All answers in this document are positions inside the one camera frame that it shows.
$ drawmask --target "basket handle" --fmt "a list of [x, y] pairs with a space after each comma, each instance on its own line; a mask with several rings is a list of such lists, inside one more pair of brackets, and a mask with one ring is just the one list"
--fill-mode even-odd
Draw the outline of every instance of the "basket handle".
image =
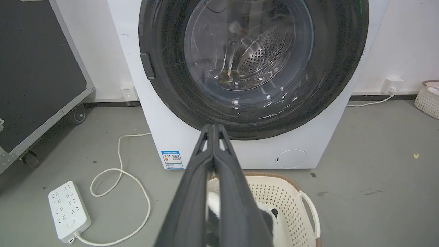
[[315, 234], [316, 238], [320, 238], [320, 220], [319, 220], [319, 215], [317, 214], [317, 209], [314, 206], [311, 199], [309, 198], [309, 196], [305, 194], [305, 192], [303, 192], [301, 190], [301, 191], [299, 191], [299, 195], [301, 197], [303, 197], [303, 199], [305, 199], [306, 203], [308, 204], [309, 208], [311, 209], [311, 213], [313, 215], [313, 220], [314, 220], [314, 234]]
[[426, 86], [425, 88], [427, 88], [427, 89], [428, 89], [428, 88], [430, 88], [430, 87], [431, 87], [431, 88], [436, 88], [436, 89], [439, 89], [439, 87], [437, 87], [437, 86]]
[[439, 80], [426, 80], [426, 81], [423, 81], [423, 82], [422, 82], [422, 85], [423, 85], [424, 87], [427, 87], [427, 86], [428, 86], [427, 83], [429, 83], [429, 82], [436, 82], [436, 81], [439, 81]]

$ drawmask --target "washing machine door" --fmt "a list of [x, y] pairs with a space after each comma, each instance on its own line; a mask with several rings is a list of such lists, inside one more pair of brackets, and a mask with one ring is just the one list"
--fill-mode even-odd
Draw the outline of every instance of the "washing machine door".
[[221, 123], [235, 140], [269, 138], [338, 97], [360, 61], [368, 12], [367, 0], [148, 0], [140, 56], [159, 97], [187, 124]]

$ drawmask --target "black baseboard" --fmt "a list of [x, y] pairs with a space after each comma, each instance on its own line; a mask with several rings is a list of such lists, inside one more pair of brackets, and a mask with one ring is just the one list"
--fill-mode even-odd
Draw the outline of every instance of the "black baseboard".
[[[388, 95], [354, 95], [349, 101], [380, 101], [387, 99]], [[390, 100], [415, 100], [416, 94], [398, 94]], [[128, 102], [89, 102], [84, 103], [86, 108], [100, 108], [100, 107], [140, 107], [140, 101]]]
[[[416, 94], [397, 94], [390, 100], [415, 100], [416, 96]], [[388, 95], [353, 95], [349, 101], [380, 101], [388, 97]]]
[[101, 107], [139, 107], [142, 106], [140, 101], [123, 101], [123, 102], [88, 102], [84, 103], [86, 108], [101, 108]]

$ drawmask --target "concrete floor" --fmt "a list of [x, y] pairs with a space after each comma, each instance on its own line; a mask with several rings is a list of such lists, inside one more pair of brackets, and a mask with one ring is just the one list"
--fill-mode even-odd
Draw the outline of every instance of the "concrete floor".
[[[139, 186], [123, 176], [101, 198], [92, 197], [89, 186], [99, 172], [119, 167], [119, 136], [146, 132], [140, 108], [93, 109], [79, 126], [55, 125], [36, 147], [39, 168], [17, 164], [0, 176], [0, 246], [66, 246], [56, 237], [47, 194], [69, 180], [77, 184], [92, 218], [84, 238], [109, 242], [131, 233], [147, 209]], [[413, 102], [347, 108], [317, 169], [276, 172], [298, 182], [313, 200], [324, 247], [435, 246], [438, 146], [439, 120]], [[124, 168], [148, 191], [152, 212], [144, 228], [118, 246], [149, 247], [183, 171], [162, 168], [150, 136], [123, 140], [121, 151]], [[116, 178], [116, 173], [103, 175], [95, 190], [106, 191]]]

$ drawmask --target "washing machine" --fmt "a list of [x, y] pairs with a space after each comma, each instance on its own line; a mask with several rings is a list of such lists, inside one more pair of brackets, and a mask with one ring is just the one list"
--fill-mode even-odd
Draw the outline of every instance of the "washing machine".
[[388, 0], [109, 0], [165, 169], [184, 169], [205, 124], [243, 169], [322, 157]]

